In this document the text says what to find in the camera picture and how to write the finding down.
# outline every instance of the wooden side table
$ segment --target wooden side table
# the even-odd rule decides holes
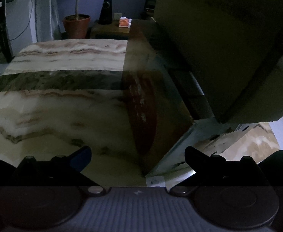
[[[106,25],[96,21],[91,29],[90,38],[128,40],[129,34],[130,28],[119,27],[119,20]]]

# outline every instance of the metal screw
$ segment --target metal screw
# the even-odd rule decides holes
[[[104,188],[101,186],[91,186],[88,188],[88,192],[91,194],[100,194],[104,191]]]
[[[182,187],[182,186],[175,186],[171,189],[171,191],[175,194],[185,194],[186,192],[188,192],[188,188],[187,187]]]

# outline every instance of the flower pot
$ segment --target flower pot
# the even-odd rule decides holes
[[[76,20],[76,15],[71,15],[65,17],[62,22],[69,39],[85,38],[90,16],[79,14],[79,19]]]

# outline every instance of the blue object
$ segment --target blue object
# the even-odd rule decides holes
[[[92,151],[88,146],[84,146],[68,156],[69,165],[76,171],[81,172],[91,161]]]

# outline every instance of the marble block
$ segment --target marble block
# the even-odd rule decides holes
[[[3,75],[52,70],[123,70],[126,40],[68,39],[21,50]]]
[[[278,150],[280,147],[269,123],[261,122],[220,155],[233,161],[251,156],[259,163]]]
[[[145,186],[121,90],[0,92],[0,159],[17,166],[69,155],[83,145],[92,161],[82,171],[103,186]]]

